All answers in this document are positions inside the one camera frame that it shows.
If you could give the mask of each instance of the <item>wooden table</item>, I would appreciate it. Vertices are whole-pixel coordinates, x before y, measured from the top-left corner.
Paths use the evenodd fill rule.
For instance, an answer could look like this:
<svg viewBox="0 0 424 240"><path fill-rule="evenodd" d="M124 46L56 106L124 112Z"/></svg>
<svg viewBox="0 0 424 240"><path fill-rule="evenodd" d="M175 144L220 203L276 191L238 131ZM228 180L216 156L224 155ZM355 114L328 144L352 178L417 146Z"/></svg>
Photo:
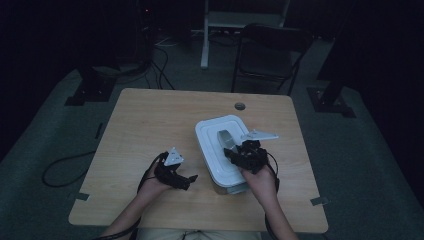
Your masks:
<svg viewBox="0 0 424 240"><path fill-rule="evenodd" d="M234 105L242 102L243 111ZM116 104L85 177L69 221L109 225L135 196L152 160L176 147L185 161L182 176L198 174L188 191L169 190L142 217L141 227L266 231L264 212L250 191L219 195L195 134L199 121L224 115L240 117L249 130L276 133L262 141L278 161L278 198L296 232L323 233L328 224L290 97L214 92L125 89Z"/></svg>

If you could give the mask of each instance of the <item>dark background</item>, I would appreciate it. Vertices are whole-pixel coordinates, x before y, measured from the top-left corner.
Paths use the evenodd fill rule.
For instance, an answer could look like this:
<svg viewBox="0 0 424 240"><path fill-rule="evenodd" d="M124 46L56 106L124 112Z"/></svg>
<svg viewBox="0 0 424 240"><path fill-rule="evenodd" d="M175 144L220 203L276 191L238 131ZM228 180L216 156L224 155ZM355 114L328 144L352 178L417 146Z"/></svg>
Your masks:
<svg viewBox="0 0 424 240"><path fill-rule="evenodd" d="M272 13L280 4L211 2L213 10ZM203 28L204 6L196 0L8 0L0 9L3 159L57 82L79 63L119 68L120 61L140 60L147 50L133 51L145 45L134 36L152 25L190 41L190 30ZM319 79L361 94L422 204L423 16L417 0L292 0L286 20L288 27L336 39Z"/></svg>

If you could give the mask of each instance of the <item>floor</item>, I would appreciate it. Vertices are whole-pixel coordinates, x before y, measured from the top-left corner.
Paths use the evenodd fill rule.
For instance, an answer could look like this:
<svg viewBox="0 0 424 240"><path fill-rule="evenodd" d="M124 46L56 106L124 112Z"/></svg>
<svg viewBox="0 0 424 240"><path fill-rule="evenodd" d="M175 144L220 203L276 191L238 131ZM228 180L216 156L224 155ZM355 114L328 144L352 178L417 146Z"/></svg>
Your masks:
<svg viewBox="0 0 424 240"><path fill-rule="evenodd" d="M158 43L168 61L164 73L177 90L229 92L234 64L234 39L211 36L209 68L200 69L201 37L191 44L170 39ZM325 88L317 74L331 49L331 42L317 39L305 56L292 92L302 134L324 206L329 230L325 234L299 233L301 239L424 239L424 211L412 194L385 140L360 95L342 91L356 118L314 111L307 87ZM164 66L166 55L156 50L154 62ZM123 70L133 65L122 65ZM98 68L104 74L115 71ZM40 108L31 125L0 165L0 239L90 239L104 227L73 226L68 222L83 178L61 188L43 184L41 176L56 159L96 150L124 88L157 88L158 72L118 79L108 102L64 106L80 83L76 71L60 81ZM161 85L170 89L162 78ZM247 82L237 92L284 94L275 85ZM89 166L92 154L65 161L48 173L54 183L66 183Z"/></svg>

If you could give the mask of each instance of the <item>white plastic container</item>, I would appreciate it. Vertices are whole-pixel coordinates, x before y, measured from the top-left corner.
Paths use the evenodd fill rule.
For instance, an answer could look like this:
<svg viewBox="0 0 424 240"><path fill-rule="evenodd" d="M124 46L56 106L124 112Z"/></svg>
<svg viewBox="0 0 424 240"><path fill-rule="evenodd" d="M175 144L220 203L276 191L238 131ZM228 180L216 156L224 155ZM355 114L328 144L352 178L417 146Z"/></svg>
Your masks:
<svg viewBox="0 0 424 240"><path fill-rule="evenodd" d="M243 121L235 115L200 121L196 124L196 135L203 152L206 165L219 194L236 194L249 187L237 166L225 157L218 140L218 132L227 130L236 145L241 145L241 136L249 133Z"/></svg>

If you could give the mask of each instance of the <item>person's right hand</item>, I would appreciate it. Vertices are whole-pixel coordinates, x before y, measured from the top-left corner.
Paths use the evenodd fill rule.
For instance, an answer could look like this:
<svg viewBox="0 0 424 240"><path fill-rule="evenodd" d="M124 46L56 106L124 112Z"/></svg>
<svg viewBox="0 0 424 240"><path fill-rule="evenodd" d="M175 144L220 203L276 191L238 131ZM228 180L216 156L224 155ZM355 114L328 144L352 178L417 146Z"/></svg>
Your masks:
<svg viewBox="0 0 424 240"><path fill-rule="evenodd" d="M263 166L256 174L252 174L242 168L240 168L240 172L262 206L275 203L275 201L278 202L277 190L275 189L275 176L269 166Z"/></svg>

